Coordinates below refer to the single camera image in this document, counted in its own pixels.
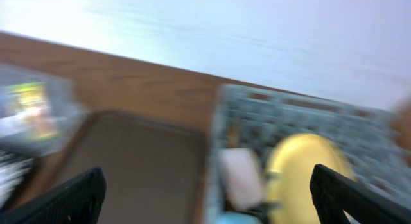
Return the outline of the green snack wrapper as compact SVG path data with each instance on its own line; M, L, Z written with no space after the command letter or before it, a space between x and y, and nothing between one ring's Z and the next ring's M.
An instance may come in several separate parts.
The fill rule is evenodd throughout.
M59 134L57 119L43 82L30 82L5 87L10 97L8 110L15 115L17 128L31 141L46 140Z

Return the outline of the white bowl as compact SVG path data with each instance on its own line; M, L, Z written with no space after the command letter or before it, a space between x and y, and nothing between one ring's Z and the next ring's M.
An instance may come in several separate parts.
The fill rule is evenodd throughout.
M236 211L259 205L264 180L257 155L248 148L226 148L218 152L219 168L227 198Z

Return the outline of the light blue bowl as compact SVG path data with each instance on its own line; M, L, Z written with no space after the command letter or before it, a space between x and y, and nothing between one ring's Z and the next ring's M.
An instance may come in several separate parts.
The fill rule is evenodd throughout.
M248 214L225 212L218 217L216 224L261 224L261 221Z

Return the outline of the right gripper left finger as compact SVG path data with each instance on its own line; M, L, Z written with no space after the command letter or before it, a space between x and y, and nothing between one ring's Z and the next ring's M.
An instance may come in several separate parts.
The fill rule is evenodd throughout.
M96 224L107 184L100 167L91 168L46 194L1 214L1 224Z

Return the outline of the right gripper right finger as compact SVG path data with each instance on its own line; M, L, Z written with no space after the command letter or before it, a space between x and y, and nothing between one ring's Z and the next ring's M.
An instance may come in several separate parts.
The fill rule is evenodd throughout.
M353 180L317 164L310 179L313 204L322 224L410 224L410 209L366 189Z

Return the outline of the yellow plate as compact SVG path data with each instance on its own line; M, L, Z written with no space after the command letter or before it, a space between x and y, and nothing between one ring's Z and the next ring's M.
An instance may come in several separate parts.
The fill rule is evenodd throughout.
M265 166L265 174L269 176L265 186L265 202L278 204L267 212L271 223L320 222L310 191L311 175L317 164L356 180L348 159L325 137L295 134L275 147Z

